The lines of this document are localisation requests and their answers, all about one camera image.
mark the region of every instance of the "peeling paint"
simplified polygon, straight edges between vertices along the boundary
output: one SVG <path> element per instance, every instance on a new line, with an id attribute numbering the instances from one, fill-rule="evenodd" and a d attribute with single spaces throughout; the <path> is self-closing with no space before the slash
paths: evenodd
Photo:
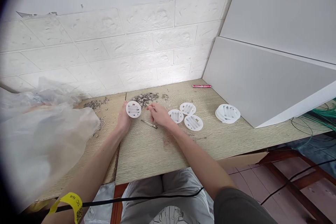
<path id="1" fill-rule="evenodd" d="M 22 13 L 22 12 L 16 12 L 16 13 L 19 14 L 22 18 L 37 16 L 37 14 L 28 14 L 28 13 Z"/>
<path id="2" fill-rule="evenodd" d="M 37 15 L 37 14 L 28 14 L 28 13 L 23 13 L 23 12 L 18 12 L 16 11 L 17 14 L 19 14 L 22 18 L 26 18 L 26 19 L 29 19 L 29 18 L 44 18 L 44 17 L 47 17 L 47 16 L 50 16 L 50 15 L 56 15 L 57 16 L 57 12 L 49 12 L 48 14 L 46 15 Z"/>

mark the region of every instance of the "wristband tag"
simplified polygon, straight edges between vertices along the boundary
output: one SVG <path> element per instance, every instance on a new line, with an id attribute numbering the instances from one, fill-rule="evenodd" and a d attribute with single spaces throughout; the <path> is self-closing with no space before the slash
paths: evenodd
<path id="1" fill-rule="evenodd" d="M 60 202 L 69 204 L 75 215 L 75 223 L 78 224 L 83 214 L 83 202 L 76 193 L 69 192 L 59 200 L 57 200 L 50 208 L 48 215 L 54 214 Z"/>

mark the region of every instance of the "wooden table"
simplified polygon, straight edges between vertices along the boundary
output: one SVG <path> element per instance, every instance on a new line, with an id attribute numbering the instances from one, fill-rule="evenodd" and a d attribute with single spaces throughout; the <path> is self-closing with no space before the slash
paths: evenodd
<path id="1" fill-rule="evenodd" d="M 254 129 L 243 118 L 234 124 L 222 123 L 216 118 L 215 110 L 226 102 L 213 89 L 192 88 L 193 84 L 206 82 L 202 79 L 192 80 L 128 92 L 126 100 L 140 93 L 158 92 L 160 97 L 162 94 L 168 94 L 167 101 L 162 98 L 157 100 L 168 111 L 179 109 L 183 102 L 193 102 L 196 106 L 195 115 L 204 123 L 203 129 L 198 132 L 191 131 L 184 122 L 179 126 L 215 160 L 307 137 L 307 134 L 294 128 L 289 120 L 259 129 Z M 169 132 L 160 126 L 156 130 L 140 119 L 150 121 L 149 111 L 142 110 L 140 117 L 133 121 L 130 131 L 120 144 L 116 185 L 189 166 Z M 314 131 L 314 134 L 321 133 L 323 131 Z"/>
<path id="2" fill-rule="evenodd" d="M 63 177 L 61 178 L 54 186 L 52 186 L 47 192 L 41 195 L 36 201 L 47 200 L 50 198 L 58 197 L 63 189 L 68 185 L 71 179 L 79 172 L 79 170 L 88 162 L 91 156 L 99 149 L 101 144 L 104 142 L 106 137 L 110 134 L 110 132 L 115 128 L 118 122 L 118 115 L 121 109 L 121 106 L 125 100 L 126 93 L 119 93 L 107 96 L 109 100 L 108 103 L 103 104 L 100 108 L 95 109 L 97 112 L 97 116 L 104 117 L 106 121 L 106 125 L 102 127 L 101 130 L 97 131 L 98 137 L 92 137 L 86 143 L 86 148 L 83 156 L 77 162 L 77 164 Z M 89 100 L 82 101 L 77 108 L 83 108 L 83 105 L 92 100 L 104 100 L 105 97 L 99 97 Z M 116 177 L 116 169 L 117 169 L 117 159 L 118 159 L 118 151 L 112 158 L 112 162 L 107 170 L 107 173 L 104 178 L 103 184 L 107 184 L 113 182 Z"/>

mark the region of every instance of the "clear plastic bag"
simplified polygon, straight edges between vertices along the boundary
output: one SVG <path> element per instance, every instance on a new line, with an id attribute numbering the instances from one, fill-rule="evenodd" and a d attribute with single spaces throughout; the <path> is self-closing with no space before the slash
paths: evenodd
<path id="1" fill-rule="evenodd" d="M 0 95 L 1 156 L 21 212 L 78 162 L 99 118 L 73 108 L 81 99 L 72 87 L 44 78 L 30 92 Z"/>

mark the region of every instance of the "white cabinet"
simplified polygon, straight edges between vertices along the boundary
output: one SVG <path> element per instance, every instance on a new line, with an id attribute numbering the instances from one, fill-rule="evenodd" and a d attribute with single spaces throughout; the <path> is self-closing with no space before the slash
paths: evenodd
<path id="1" fill-rule="evenodd" d="M 203 79 L 253 127 L 336 97 L 336 0 L 232 0 Z"/>
<path id="2" fill-rule="evenodd" d="M 254 128 L 336 97 L 336 66 L 217 37 L 203 79 Z"/>
<path id="3" fill-rule="evenodd" d="M 232 0 L 220 36 L 336 64 L 336 0 Z"/>

